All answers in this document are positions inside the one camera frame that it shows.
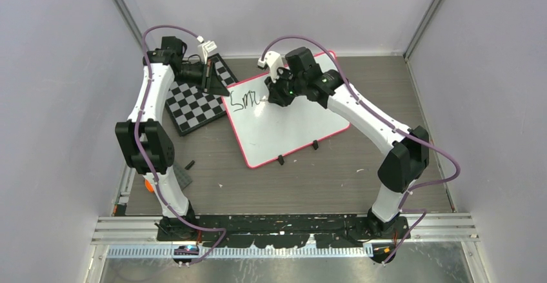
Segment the whiteboard with pink frame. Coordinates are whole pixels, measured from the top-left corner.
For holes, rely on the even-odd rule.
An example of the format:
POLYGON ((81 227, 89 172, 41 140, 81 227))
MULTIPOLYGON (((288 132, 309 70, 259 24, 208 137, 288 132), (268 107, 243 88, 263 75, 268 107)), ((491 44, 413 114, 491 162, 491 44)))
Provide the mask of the whiteboard with pink frame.
POLYGON ((264 80, 268 72, 232 84, 223 103, 245 164, 258 168, 287 156, 314 141, 327 139, 350 127, 350 123, 306 97, 296 97, 281 107, 260 102, 268 97, 264 80))

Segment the black marker cap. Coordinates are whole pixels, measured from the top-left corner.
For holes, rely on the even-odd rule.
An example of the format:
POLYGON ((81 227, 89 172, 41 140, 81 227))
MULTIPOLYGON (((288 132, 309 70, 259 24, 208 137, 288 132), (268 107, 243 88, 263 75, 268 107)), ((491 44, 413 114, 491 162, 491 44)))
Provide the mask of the black marker cap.
POLYGON ((194 166, 194 164, 195 164, 195 161, 194 161, 194 160, 190 161, 190 162, 184 167, 185 170, 190 170, 190 169, 194 166))

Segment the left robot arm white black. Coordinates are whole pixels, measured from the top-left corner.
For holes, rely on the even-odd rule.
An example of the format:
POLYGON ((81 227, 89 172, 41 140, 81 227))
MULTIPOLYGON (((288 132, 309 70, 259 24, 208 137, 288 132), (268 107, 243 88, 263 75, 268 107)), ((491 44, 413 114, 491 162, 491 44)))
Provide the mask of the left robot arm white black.
POLYGON ((206 94, 228 95, 208 58, 215 43, 202 37, 198 40, 197 61, 185 59, 187 45, 175 36, 163 37, 155 50, 143 49, 143 83, 137 102, 127 120, 115 125, 127 166, 146 179, 162 207, 160 231, 182 240, 193 239, 198 231, 216 229, 198 225, 191 202, 177 180, 174 144, 162 125, 168 91, 173 82, 181 81, 206 94))

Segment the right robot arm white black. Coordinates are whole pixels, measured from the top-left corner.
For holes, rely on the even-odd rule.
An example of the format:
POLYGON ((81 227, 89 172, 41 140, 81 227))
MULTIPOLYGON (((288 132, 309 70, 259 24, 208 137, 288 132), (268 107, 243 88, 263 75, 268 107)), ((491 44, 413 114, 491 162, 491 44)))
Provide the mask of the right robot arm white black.
POLYGON ((407 189, 429 165, 427 130, 411 129, 387 116, 344 80, 338 69, 323 70, 308 48, 285 56, 266 52, 257 65, 270 73, 265 82, 268 102, 287 107, 296 97, 305 97, 347 120, 384 155, 377 171, 381 187, 366 222, 374 237, 385 238, 394 229, 407 189))

